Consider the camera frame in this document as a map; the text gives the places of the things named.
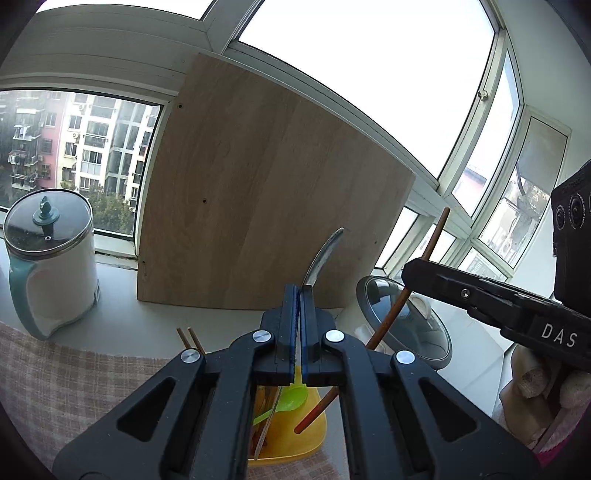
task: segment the spoon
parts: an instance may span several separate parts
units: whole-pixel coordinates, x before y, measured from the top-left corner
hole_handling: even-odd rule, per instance
[[[308,399],[308,387],[303,384],[292,384],[289,387],[284,387],[279,402],[275,411],[291,411],[301,407]],[[263,420],[271,416],[273,409],[267,410],[262,413],[252,422],[253,425],[262,422]]]

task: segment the kettle handle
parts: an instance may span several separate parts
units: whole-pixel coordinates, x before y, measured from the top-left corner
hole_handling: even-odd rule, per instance
[[[27,298],[27,281],[36,266],[37,264],[35,262],[23,260],[18,257],[10,258],[10,293],[14,309],[17,311],[18,318],[23,327],[36,339],[46,340],[48,336],[43,335],[37,327]]]

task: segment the electric kettle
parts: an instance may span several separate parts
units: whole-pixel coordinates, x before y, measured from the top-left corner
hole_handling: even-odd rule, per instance
[[[32,192],[4,222],[12,302],[39,340],[82,318],[99,298],[92,208],[70,190]]]

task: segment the chopstick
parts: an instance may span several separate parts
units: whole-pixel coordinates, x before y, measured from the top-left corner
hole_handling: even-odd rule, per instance
[[[194,347],[195,350],[197,350],[201,355],[205,355],[205,350],[201,346],[201,343],[199,342],[199,339],[197,338],[197,335],[195,334],[193,328],[189,327],[189,328],[187,328],[187,330],[189,331],[189,335],[191,336],[191,338],[193,339],[193,342],[195,343],[195,347]],[[191,346],[191,344],[189,343],[189,341],[187,340],[187,337],[185,336],[181,327],[177,328],[177,333],[178,333],[178,336],[180,337],[185,349],[193,348]]]
[[[189,327],[189,328],[187,328],[187,330],[189,331],[189,335],[193,339],[193,343],[195,344],[195,347],[197,347],[197,351],[200,354],[205,355],[205,350],[201,346],[201,343],[199,343],[199,339],[197,338],[197,335],[195,335],[195,332],[193,330],[193,327]]]
[[[450,212],[449,207],[445,207],[443,209],[443,213],[441,214],[441,217],[439,218],[439,221],[437,222],[437,226],[435,227],[435,231],[433,232],[433,234],[429,240],[429,243],[427,244],[427,248],[425,248],[425,251],[423,252],[423,254],[421,256],[421,258],[423,260],[429,260],[431,258],[433,250],[435,250],[435,246],[437,245],[437,241],[439,240],[439,237],[441,236],[441,232],[443,232],[443,227],[445,226],[445,222],[447,221],[447,217],[449,216],[449,212]],[[398,316],[398,314],[402,310],[402,307],[404,307],[404,304],[407,302],[411,293],[412,292],[408,288],[406,288],[406,287],[403,288],[402,292],[400,293],[400,296],[398,297],[398,299],[396,300],[394,305],[392,305],[392,308],[390,308],[390,311],[388,312],[388,314],[385,316],[384,321],[381,323],[379,328],[375,331],[375,333],[369,339],[368,343],[365,345],[367,348],[369,348],[370,350],[375,350],[375,348],[383,340],[383,338],[386,335],[386,333],[388,332],[388,330],[390,330],[390,327],[392,326],[392,324],[394,323],[394,320],[396,319],[396,317]],[[326,410],[326,408],[332,403],[332,401],[338,395],[339,395],[339,387],[331,388],[329,390],[329,392],[322,398],[322,400],[320,400],[318,402],[318,404],[314,408],[312,408],[310,413],[308,413],[308,415],[306,415],[305,418],[301,422],[299,422],[298,425],[296,425],[296,427],[294,428],[294,433],[300,434],[306,428],[308,428],[309,425],[316,418],[318,418],[318,416],[322,412],[324,412]]]

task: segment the cutting board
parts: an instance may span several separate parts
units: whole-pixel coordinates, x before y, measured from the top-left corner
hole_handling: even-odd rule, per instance
[[[314,294],[320,307],[344,307],[414,181],[331,112],[202,54],[151,161],[138,299],[220,309],[280,306],[284,285],[302,282],[341,226],[344,237]]]

